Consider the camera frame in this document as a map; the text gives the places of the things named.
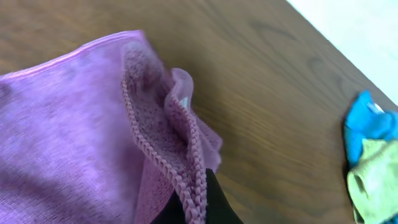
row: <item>blue cloth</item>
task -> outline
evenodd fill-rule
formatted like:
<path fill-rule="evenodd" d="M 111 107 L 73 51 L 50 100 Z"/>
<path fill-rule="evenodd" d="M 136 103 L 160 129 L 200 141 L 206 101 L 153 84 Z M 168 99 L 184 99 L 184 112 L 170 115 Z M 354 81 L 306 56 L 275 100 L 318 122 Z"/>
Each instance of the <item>blue cloth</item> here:
<path fill-rule="evenodd" d="M 398 114 L 376 111 L 369 91 L 362 92 L 353 103 L 344 126 L 344 140 L 349 168 L 358 164 L 363 139 L 398 139 Z M 398 224 L 398 215 L 385 224 Z"/>

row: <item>black object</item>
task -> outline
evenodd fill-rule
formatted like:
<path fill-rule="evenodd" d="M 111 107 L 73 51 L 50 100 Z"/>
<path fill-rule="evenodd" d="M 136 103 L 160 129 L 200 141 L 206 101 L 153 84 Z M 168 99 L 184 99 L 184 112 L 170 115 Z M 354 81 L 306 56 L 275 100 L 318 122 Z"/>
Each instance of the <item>black object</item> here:
<path fill-rule="evenodd" d="M 232 210 L 211 169 L 206 170 L 207 207 L 206 224 L 243 224 Z M 150 224 L 185 224 L 185 215 L 177 193 L 173 193 L 167 205 Z"/>

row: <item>folded towel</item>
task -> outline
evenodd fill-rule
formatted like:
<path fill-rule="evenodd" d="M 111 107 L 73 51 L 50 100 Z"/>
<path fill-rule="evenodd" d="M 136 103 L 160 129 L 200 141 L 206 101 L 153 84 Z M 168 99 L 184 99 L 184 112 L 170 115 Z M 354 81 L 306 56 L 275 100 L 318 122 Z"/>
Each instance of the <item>folded towel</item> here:
<path fill-rule="evenodd" d="M 0 77 L 0 223 L 150 223 L 175 190 L 204 223 L 220 137 L 141 31 Z"/>
<path fill-rule="evenodd" d="M 364 91 L 348 113 L 344 138 L 349 168 L 352 169 L 358 165 L 365 139 L 398 139 L 398 114 L 381 110 L 374 104 L 370 92 Z M 398 217 L 391 222 L 398 223 Z"/>

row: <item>white floor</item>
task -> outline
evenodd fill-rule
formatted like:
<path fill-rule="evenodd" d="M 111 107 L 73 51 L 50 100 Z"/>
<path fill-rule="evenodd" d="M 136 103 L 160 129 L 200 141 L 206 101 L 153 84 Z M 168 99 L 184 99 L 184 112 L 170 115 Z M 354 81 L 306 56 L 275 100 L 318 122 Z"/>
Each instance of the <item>white floor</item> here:
<path fill-rule="evenodd" d="M 288 0 L 398 104 L 398 0 Z"/>

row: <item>fuzzy towel texture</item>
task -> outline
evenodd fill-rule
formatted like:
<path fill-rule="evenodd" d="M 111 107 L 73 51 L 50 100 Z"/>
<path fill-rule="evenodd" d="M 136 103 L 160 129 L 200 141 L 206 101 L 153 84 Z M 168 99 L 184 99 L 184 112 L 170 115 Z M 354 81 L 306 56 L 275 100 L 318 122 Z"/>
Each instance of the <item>fuzzy towel texture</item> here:
<path fill-rule="evenodd" d="M 398 114 L 395 111 L 384 112 L 375 106 L 370 92 L 364 91 L 348 113 L 344 134 L 347 160 L 352 169 L 359 164 L 363 155 L 363 142 L 366 139 L 398 139 Z M 398 223 L 398 217 L 395 216 L 386 223 Z"/>
<path fill-rule="evenodd" d="M 150 223 L 175 190 L 204 223 L 220 137 L 141 31 L 0 77 L 0 223 Z"/>
<path fill-rule="evenodd" d="M 364 140 L 362 156 L 347 183 L 365 224 L 382 223 L 398 212 L 397 174 L 398 141 Z"/>

